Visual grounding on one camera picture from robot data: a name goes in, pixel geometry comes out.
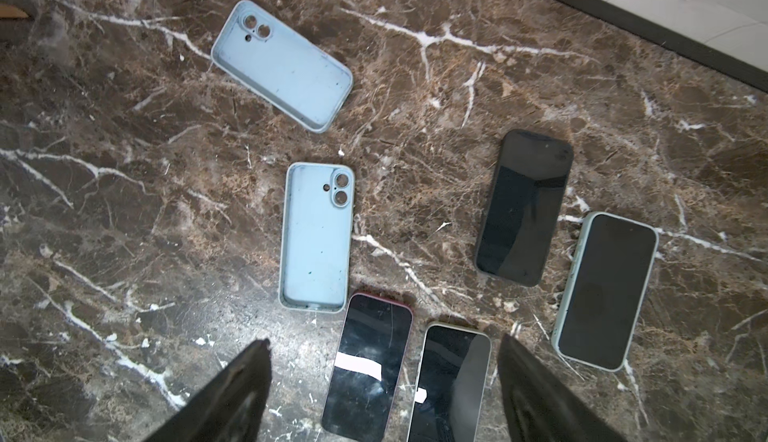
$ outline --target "marble floor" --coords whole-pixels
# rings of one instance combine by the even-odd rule
[[[5,1],[35,15],[0,30],[5,440],[142,440],[255,338],[274,361],[260,440],[336,440],[319,421],[343,315],[277,302],[300,160],[355,170],[350,287],[416,313],[387,440],[427,323],[457,317],[496,348],[517,324],[629,440],[765,439],[765,94],[552,0],[254,0],[354,74],[317,135],[211,66],[238,0]],[[472,266],[514,127],[576,154],[532,289]],[[590,210],[661,234],[615,374],[548,343]],[[487,386],[478,440],[508,440]]]

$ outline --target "empty phone case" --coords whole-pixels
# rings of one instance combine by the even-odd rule
[[[350,267],[355,176],[347,166],[299,162],[286,175],[280,302],[337,313]]]
[[[307,130],[324,132],[352,89],[352,73],[251,1],[235,5],[213,62]]]

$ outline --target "smartphone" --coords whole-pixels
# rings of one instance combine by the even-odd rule
[[[347,166],[298,162],[286,174],[280,303],[344,309],[350,267],[355,175]]]
[[[328,129],[352,89],[349,68],[247,0],[235,5],[210,58],[312,132]]]
[[[322,428],[359,442],[384,438],[412,319],[405,305],[361,293],[351,297]]]
[[[435,323],[424,338],[408,442],[472,442],[478,428],[491,339]]]
[[[478,270],[528,287],[539,283],[573,156],[563,140],[518,129],[504,136],[476,244]]]
[[[624,364],[659,235],[651,226],[591,213],[581,228],[552,332],[560,355],[603,370]]]

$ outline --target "black phone screen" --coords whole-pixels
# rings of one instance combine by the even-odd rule
[[[610,370],[621,366],[656,244],[650,227],[594,217],[561,328],[563,354]]]
[[[427,329],[408,442],[472,442],[478,426],[491,340],[433,325]]]
[[[359,442],[384,437],[411,319],[405,306],[352,296],[322,411],[325,430]]]
[[[528,287],[538,284],[572,161],[571,144],[563,140],[507,133],[478,238],[478,269]]]

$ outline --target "phone case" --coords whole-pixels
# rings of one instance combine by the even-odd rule
[[[659,234],[655,228],[647,224],[639,223],[636,220],[627,219],[626,217],[616,216],[614,214],[609,214],[606,212],[598,211],[598,212],[590,213],[584,219],[584,222],[581,225],[581,234],[579,234],[576,250],[574,251],[574,261],[571,264],[571,272],[568,274],[568,281],[565,283],[565,290],[563,291],[563,299],[560,303],[558,316],[554,320],[554,329],[552,331],[552,347],[554,348],[554,351],[556,351],[558,355],[560,355],[563,358],[576,360],[581,364],[590,365],[591,367],[598,368],[600,370],[608,370],[609,372],[616,372],[618,370],[621,370],[621,367],[624,365],[623,363],[619,365],[617,368],[601,367],[600,365],[592,364],[591,362],[587,362],[586,360],[581,360],[581,359],[563,354],[560,351],[560,334],[562,331],[563,323],[565,322],[565,316],[568,314],[568,307],[571,305],[571,295],[573,295],[574,287],[576,286],[576,275],[578,274],[579,266],[581,265],[581,256],[584,255],[584,247],[587,245],[587,239],[589,238],[589,230],[590,230],[590,227],[592,226],[592,221],[597,216],[615,217],[616,219],[626,220],[628,222],[637,224],[639,226],[648,227],[648,229],[653,230],[654,234],[656,234],[656,246],[654,246],[654,253],[656,253],[656,249],[658,248]],[[643,306],[642,302],[643,302],[643,299],[645,298],[645,291],[648,288],[648,279],[650,279],[650,271],[653,267],[654,267],[653,263],[648,264],[648,274],[646,274],[645,276],[643,291],[640,293],[640,303],[638,304],[638,312],[634,316],[634,323],[632,324],[632,330],[629,333],[627,348],[624,350],[624,357],[622,358],[622,360],[627,360],[627,353],[629,353],[629,347],[632,344],[632,336],[634,335],[634,328],[638,324],[638,318],[640,317],[640,309]]]
[[[422,362],[424,361],[424,347],[427,343],[427,333],[429,332],[429,329],[432,327],[447,327],[448,329],[454,329],[457,331],[462,332],[469,332],[470,334],[476,334],[476,335],[482,335],[488,340],[488,343],[491,345],[491,351],[493,352],[493,342],[491,341],[491,338],[488,337],[487,334],[476,331],[474,329],[467,329],[466,327],[458,327],[457,325],[450,325],[450,324],[443,324],[442,322],[432,322],[431,324],[427,325],[426,331],[424,331],[424,343],[422,343],[422,353],[418,356],[418,370],[416,372],[416,389],[418,389],[418,378],[421,377],[422,374]],[[491,364],[491,355],[488,355],[488,364],[485,366],[485,378],[488,378],[488,366]],[[411,418],[408,421],[408,439],[406,439],[406,442],[410,441],[410,427],[411,423],[413,422],[413,411],[416,409],[416,391],[414,391],[414,399],[413,404],[411,404]],[[480,401],[481,401],[481,407],[480,410],[482,410],[482,398],[485,397],[485,383],[483,384]],[[477,425],[480,423],[480,410],[478,410],[478,419],[475,421],[475,437],[477,437]]]
[[[339,184],[346,176],[346,186]],[[355,176],[347,166],[299,162],[286,174],[280,302],[290,309],[338,313],[350,267]],[[340,194],[346,201],[338,203]]]
[[[350,69],[248,0],[235,5],[210,57],[316,133],[328,129],[352,89]]]

